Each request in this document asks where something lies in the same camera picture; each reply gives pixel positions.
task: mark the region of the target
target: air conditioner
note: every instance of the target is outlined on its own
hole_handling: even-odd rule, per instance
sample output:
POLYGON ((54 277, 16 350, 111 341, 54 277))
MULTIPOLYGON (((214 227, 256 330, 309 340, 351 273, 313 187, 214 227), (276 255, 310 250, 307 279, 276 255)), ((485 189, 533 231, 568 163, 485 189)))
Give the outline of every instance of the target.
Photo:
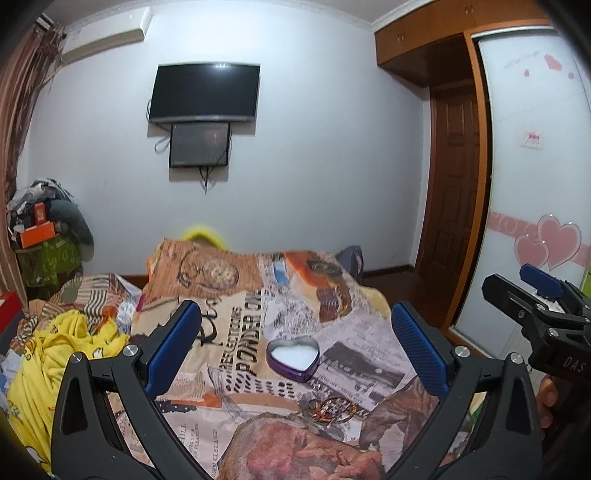
POLYGON ((73 31, 66 38, 61 61, 69 64, 110 48, 143 41, 151 20, 149 8, 138 8, 73 31))

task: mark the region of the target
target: bedspread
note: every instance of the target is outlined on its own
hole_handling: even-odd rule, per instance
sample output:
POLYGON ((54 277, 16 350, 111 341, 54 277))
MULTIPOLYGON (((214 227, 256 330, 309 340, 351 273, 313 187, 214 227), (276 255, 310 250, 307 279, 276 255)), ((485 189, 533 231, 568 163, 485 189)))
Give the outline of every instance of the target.
MULTIPOLYGON (((437 405, 417 378, 390 322, 331 255, 239 255, 165 240, 152 256, 131 342, 141 345, 185 299, 203 313, 199 337, 158 408, 214 478, 378 480, 437 405), (315 338, 321 361, 305 384, 269 368, 268 342, 315 338), (312 413, 338 398, 356 413, 320 424, 312 413)), ((149 463, 119 398, 111 395, 132 452, 149 463)), ((446 461, 463 449, 465 427, 446 461)))
POLYGON ((138 301, 135 290, 135 287, 115 274, 75 277, 66 282, 49 301, 29 302, 28 314, 19 322, 17 335, 12 339, 10 348, 22 355, 33 331, 47 328, 55 317, 72 309, 88 317, 91 335, 109 318, 115 319, 121 333, 129 333, 131 316, 126 315, 124 309, 130 307, 135 311, 138 301))

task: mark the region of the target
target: brown curtain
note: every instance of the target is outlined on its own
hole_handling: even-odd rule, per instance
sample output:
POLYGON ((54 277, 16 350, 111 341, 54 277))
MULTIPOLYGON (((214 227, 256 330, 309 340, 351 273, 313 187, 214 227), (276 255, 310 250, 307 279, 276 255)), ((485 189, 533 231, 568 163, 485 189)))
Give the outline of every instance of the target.
MULTIPOLYGON (((59 54, 63 28, 48 32, 33 26, 0 72, 0 189, 3 206, 17 189, 17 162, 43 80, 59 54)), ((10 249, 6 215, 0 215, 0 294, 16 291, 27 305, 14 251, 10 249)))

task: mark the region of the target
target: cable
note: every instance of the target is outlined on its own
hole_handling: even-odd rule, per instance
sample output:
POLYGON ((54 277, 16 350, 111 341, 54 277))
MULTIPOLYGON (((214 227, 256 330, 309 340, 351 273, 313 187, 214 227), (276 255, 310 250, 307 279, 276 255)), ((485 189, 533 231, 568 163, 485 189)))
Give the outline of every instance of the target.
POLYGON ((205 167, 205 175, 203 175, 203 167, 199 167, 199 174, 203 180, 203 189, 205 190, 205 195, 207 195, 207 186, 209 185, 209 169, 211 168, 213 170, 214 168, 218 167, 223 156, 226 154, 228 154, 228 160, 230 159, 230 155, 232 153, 232 126, 228 124, 228 128, 230 129, 230 138, 228 139, 228 146, 226 149, 221 153, 221 155, 211 167, 205 167))
MULTIPOLYGON (((151 105, 152 105, 152 99, 148 100, 148 105, 146 106, 146 121, 148 123, 150 122, 150 109, 151 109, 150 107, 151 107, 151 105)), ((166 150, 170 146, 170 135, 173 132, 173 128, 170 127, 170 129, 167 129, 167 128, 164 128, 161 124, 154 124, 154 125, 157 128, 159 128, 160 130, 162 130, 163 132, 166 132, 166 134, 167 134, 166 137, 162 137, 154 145, 154 152, 156 153, 156 155, 161 155, 164 152, 166 152, 166 150), (163 148, 158 148, 159 145, 162 145, 165 142, 166 142, 166 145, 163 148)))

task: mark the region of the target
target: hand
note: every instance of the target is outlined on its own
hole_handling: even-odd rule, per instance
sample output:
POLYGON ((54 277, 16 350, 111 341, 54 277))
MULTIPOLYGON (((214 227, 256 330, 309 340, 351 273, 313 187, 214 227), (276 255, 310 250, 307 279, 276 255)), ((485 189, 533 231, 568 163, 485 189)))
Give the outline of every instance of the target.
POLYGON ((552 413, 550 407, 553 407, 558 401, 558 389, 551 376, 547 375, 540 384, 540 391, 535 398, 538 404, 538 413, 540 414, 540 425, 542 429, 547 429, 552 425, 552 413))

